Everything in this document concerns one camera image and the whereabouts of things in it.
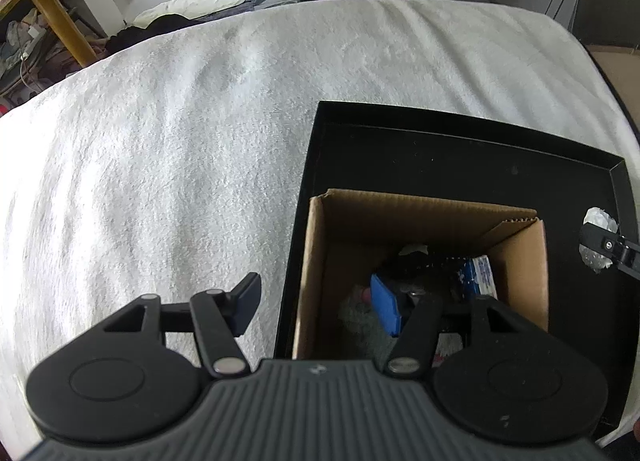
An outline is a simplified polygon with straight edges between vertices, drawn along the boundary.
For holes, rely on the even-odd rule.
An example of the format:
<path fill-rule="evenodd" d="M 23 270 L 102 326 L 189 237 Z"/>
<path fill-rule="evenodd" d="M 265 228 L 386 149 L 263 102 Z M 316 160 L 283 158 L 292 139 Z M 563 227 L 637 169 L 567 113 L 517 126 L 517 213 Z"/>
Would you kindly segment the brown cardboard box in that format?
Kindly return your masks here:
<path fill-rule="evenodd" d="M 535 210 L 479 202 L 329 189 L 311 198 L 291 356 L 339 359 L 346 337 L 338 309 L 384 259 L 409 247 L 431 255 L 490 259 L 498 296 L 549 325 L 546 232 Z"/>

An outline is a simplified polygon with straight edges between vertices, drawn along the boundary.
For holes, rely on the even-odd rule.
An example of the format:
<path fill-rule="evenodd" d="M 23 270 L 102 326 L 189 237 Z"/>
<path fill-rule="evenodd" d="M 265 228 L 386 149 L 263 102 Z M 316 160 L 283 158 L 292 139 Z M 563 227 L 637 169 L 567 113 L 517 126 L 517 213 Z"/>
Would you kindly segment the blue tissue pack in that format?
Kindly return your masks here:
<path fill-rule="evenodd" d="M 472 296 L 487 295 L 497 299 L 497 289 L 487 255 L 469 259 L 461 270 L 461 282 Z"/>

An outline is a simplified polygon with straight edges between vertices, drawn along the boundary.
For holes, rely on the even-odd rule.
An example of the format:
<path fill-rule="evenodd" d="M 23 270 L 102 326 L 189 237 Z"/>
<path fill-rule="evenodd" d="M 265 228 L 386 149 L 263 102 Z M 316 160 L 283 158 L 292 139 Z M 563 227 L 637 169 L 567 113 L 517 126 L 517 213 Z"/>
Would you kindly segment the white floor mat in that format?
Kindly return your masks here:
<path fill-rule="evenodd" d="M 246 0 L 169 0 L 140 13 L 131 25 L 137 28 L 148 28 L 155 19 L 178 15 L 189 20 L 198 19 L 210 14 L 239 6 Z"/>

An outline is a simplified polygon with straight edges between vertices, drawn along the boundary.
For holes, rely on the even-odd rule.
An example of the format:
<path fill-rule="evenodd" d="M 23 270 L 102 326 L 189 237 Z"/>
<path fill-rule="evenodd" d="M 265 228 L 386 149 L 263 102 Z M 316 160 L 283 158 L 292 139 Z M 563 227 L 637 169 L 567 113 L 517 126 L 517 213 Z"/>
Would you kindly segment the black shallow tray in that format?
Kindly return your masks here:
<path fill-rule="evenodd" d="M 461 114 L 322 102 L 295 212 L 274 354 L 293 351 L 309 201 L 331 188 L 476 201 L 535 210 L 546 227 L 551 330 L 604 373 L 610 395 L 597 428 L 622 421 L 638 343 L 639 287 L 595 273 L 578 252 L 591 207 L 639 237 L 629 161 L 548 133 Z"/>

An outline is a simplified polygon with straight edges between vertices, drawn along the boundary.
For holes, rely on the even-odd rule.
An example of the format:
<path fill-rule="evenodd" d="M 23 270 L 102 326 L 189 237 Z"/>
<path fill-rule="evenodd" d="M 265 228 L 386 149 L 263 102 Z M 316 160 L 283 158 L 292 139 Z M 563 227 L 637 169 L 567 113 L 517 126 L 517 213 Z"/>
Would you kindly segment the grey plush toy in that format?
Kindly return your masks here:
<path fill-rule="evenodd" d="M 370 289 L 362 285 L 355 285 L 343 299 L 338 319 L 344 328 L 349 357 L 371 359 L 381 365 L 397 342 L 385 332 L 370 301 Z"/>

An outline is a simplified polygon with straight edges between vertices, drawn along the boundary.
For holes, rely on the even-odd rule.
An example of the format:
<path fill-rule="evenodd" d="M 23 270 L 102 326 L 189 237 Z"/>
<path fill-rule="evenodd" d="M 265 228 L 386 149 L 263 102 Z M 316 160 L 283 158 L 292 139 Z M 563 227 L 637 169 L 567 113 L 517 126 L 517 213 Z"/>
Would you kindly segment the white plastic wrap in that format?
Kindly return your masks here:
<path fill-rule="evenodd" d="M 620 260 L 618 224 L 605 210 L 592 207 L 586 212 L 579 230 L 579 254 L 582 262 L 596 273 Z"/>

